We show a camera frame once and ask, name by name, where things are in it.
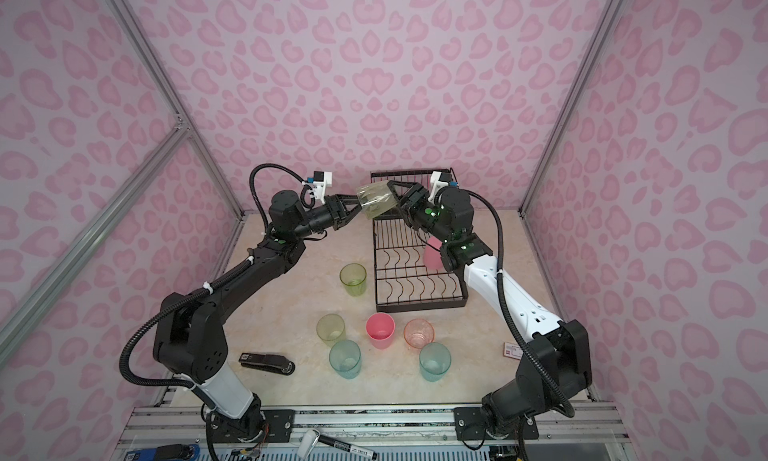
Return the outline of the pink cup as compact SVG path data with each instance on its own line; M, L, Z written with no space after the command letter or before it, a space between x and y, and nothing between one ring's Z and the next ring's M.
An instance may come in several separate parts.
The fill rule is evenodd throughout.
M372 346L384 350L392 344L396 323L389 314L378 312L368 318L365 329Z
M439 271L443 268L441 254L441 242L434 243L430 240L424 247L423 264L430 271Z

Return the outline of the teal cup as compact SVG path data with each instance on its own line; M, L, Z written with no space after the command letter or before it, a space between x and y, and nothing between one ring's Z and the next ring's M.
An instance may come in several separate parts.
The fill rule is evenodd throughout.
M449 371L452 356L449 349L438 342L425 345L419 353L419 369L421 376L429 382L442 379Z
M338 341L330 350L329 363L342 378L348 380L356 378L362 366L359 345L351 340Z

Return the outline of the blue black tool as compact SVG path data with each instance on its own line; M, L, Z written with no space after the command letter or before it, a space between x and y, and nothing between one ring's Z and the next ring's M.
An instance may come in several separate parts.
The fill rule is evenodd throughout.
M129 451L124 461L192 461L198 460L198 444L170 444L155 448L143 448Z

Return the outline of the orange translucent cup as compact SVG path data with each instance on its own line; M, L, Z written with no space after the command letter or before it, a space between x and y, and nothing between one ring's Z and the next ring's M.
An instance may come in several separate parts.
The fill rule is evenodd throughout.
M434 341L435 330L433 325L425 319L412 319L406 323L403 336L410 348L421 350Z

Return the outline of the green cup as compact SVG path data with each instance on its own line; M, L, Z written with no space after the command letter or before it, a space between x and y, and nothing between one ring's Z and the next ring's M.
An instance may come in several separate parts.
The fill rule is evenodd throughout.
M362 296L367 287L367 270L359 263L345 265L339 273L339 279L346 293L352 297Z
M356 189L363 214L373 220L388 211L385 211L385 202L388 200L387 181L379 181Z

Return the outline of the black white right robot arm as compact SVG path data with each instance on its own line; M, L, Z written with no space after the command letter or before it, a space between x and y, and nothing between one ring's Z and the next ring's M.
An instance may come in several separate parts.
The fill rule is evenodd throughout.
M593 381L587 329L550 312L505 271L498 212L491 213L497 236L497 247L491 249L474 231L472 203L490 204L479 194L453 184L435 194L415 182L389 181L386 186L405 224L440 241L443 267L497 309L522 351L514 379L481 401L485 432L521 438L540 414L574 417L572 398Z

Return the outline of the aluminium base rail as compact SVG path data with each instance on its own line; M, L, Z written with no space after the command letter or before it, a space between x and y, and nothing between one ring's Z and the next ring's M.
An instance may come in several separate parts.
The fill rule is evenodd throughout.
M524 447L530 460L635 460L617 408L577 401L572 418L545 413L516 434L486 433L476 404L276 406L266 411L265 442L215 445L221 460L294 460L312 429L366 448L381 460L512 460Z

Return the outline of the pink cup front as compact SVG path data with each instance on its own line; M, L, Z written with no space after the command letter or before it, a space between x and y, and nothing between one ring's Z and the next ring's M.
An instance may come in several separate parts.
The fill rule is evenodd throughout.
M396 323L389 314L378 312L368 318L365 329L372 346L384 350L392 344Z

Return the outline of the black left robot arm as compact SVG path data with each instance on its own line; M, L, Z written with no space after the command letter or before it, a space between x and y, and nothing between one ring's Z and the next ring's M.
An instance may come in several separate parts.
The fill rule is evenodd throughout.
M163 301L153 357L220 416L241 420L257 410L257 397L227 364L224 325L258 290L289 272L313 235L346 226L361 212L353 195L331 195L305 207L290 190L275 194L264 238L246 259L208 287Z

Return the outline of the red white card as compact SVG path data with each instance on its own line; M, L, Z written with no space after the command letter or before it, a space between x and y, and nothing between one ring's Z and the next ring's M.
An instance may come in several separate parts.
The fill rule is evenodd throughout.
M521 360L523 357L523 351L518 345L505 342L503 345L503 356L509 359Z

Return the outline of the teal cup right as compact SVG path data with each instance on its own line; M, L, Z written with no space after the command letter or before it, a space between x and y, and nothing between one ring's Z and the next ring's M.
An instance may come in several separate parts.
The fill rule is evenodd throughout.
M419 353L419 369L421 376L429 382L442 379L449 371L452 356L449 349L438 342L425 345Z

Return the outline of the black stapler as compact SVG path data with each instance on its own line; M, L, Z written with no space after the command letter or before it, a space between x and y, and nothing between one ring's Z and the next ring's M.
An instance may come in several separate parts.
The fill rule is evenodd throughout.
M242 367L290 376L295 372L295 363L283 355L268 353L242 353L238 359Z

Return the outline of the yellow-green cup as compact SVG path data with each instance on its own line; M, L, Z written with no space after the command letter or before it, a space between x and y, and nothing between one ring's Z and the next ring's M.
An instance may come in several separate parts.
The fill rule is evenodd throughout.
M316 324L316 334L325 345L333 347L337 342L346 339L345 321L335 313L324 315Z

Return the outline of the black marker pen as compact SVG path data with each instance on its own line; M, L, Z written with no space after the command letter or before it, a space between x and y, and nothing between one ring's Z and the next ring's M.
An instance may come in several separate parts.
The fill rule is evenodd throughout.
M307 460L312 450L317 444L332 447L334 449L347 452L352 455L361 456L367 460L378 460L379 455L368 448L357 446L345 441L341 441L336 438L332 438L325 434L322 434L316 429L308 430L302 437L302 440L297 448L296 455L300 460Z

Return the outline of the teal cup left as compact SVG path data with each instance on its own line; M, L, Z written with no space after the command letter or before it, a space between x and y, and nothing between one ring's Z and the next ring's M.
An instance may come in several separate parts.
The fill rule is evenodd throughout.
M330 350L329 363L342 378L348 380L356 378L362 366L359 345L351 340L338 341Z

